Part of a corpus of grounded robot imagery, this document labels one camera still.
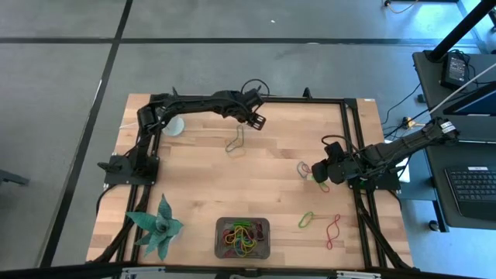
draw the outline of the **tray of rubber bands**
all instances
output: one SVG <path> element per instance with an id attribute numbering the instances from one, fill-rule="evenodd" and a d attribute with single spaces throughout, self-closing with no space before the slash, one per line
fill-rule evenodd
<path id="1" fill-rule="evenodd" d="M 222 217 L 215 226 L 215 255 L 219 259 L 267 259 L 270 227 L 265 218 Z"/>

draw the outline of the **wooden tabletop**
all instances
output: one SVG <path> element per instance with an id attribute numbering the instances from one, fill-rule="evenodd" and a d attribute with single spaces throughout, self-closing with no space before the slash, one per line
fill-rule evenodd
<path id="1" fill-rule="evenodd" d="M 136 122 L 136 110 L 150 100 L 148 94 L 129 95 L 122 126 Z M 377 106 L 373 99 L 358 99 L 365 144 L 384 140 Z M 343 135 L 338 105 L 266 103 L 258 112 L 267 118 L 256 131 L 245 126 L 244 147 L 227 154 L 227 140 L 236 137 L 238 122 L 214 113 L 182 115 L 184 132 L 163 136 L 158 155 L 160 170 L 152 187 L 148 212 L 157 214 L 165 194 L 173 217 L 184 224 L 170 243 L 162 262 L 157 252 L 143 257 L 141 264 L 173 264 L 216 267 L 298 267 L 329 269 L 363 268 L 363 256 L 353 193 L 346 183 L 333 184 L 323 193 L 314 181 L 303 180 L 296 166 L 312 165 L 325 157 L 320 139 Z M 352 138 L 353 117 L 348 111 Z M 136 141 L 137 125 L 120 129 L 115 151 L 123 154 Z M 129 186 L 118 185 L 102 199 L 87 260 L 95 259 L 121 229 L 129 197 Z M 407 264 L 412 264 L 398 201 L 387 191 L 376 191 L 381 231 Z M 308 211 L 328 219 L 316 219 L 304 229 L 298 222 Z M 334 248 L 326 248 L 326 227 L 336 214 L 339 237 Z M 214 254 L 215 222 L 220 217 L 261 217 L 270 222 L 270 256 L 266 260 L 220 260 Z M 329 234 L 337 234 L 333 226 Z M 134 229 L 129 234 L 126 259 L 130 258 Z M 371 256 L 377 265 L 374 238 L 368 232 Z"/>

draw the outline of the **concrete floor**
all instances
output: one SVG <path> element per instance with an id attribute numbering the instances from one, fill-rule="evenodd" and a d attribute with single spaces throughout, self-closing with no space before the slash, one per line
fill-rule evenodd
<path id="1" fill-rule="evenodd" d="M 0 37 L 113 37 L 125 2 L 0 0 Z M 463 3 L 470 10 L 477 0 Z M 400 15 L 381 5 L 381 0 L 142 0 L 133 3 L 123 36 L 424 40 L 443 38 L 462 19 L 455 4 L 419 3 Z M 396 9 L 407 5 L 394 4 Z M 484 19 L 477 30 L 491 47 L 489 26 Z M 207 95 L 239 88 L 255 77 L 276 95 L 300 96 L 308 86 L 316 97 L 375 98 L 385 119 L 387 109 L 419 82 L 412 53 L 430 48 L 121 45 L 53 264 L 84 262 L 104 177 L 96 163 L 106 161 L 113 150 L 129 93 L 166 92 L 175 86 L 180 94 Z M 0 270 L 36 265 L 109 50 L 109 44 L 0 44 L 0 169 L 31 179 L 25 188 L 0 187 Z M 474 45 L 463 50 L 478 52 Z M 410 99 L 391 112 L 386 126 L 423 109 Z M 425 224 L 435 215 L 429 202 L 406 201 L 403 215 L 416 267 L 496 277 L 496 232 L 430 232 Z"/>

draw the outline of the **artificial plant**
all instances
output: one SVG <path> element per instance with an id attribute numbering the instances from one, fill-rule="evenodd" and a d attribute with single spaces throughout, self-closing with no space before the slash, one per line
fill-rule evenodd
<path id="1" fill-rule="evenodd" d="M 148 245 L 145 256 L 153 250 L 158 250 L 158 257 L 165 259 L 172 237 L 177 235 L 183 224 L 172 219 L 172 209 L 162 194 L 162 200 L 158 205 L 157 216 L 145 212 L 127 212 L 137 226 L 148 231 L 148 234 L 136 241 L 135 245 Z"/>

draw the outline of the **laptop keyboard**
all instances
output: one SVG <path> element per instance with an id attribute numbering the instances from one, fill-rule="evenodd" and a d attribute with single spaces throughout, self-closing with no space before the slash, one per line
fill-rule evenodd
<path id="1" fill-rule="evenodd" d="M 496 170 L 445 169 L 459 202 L 496 202 Z"/>

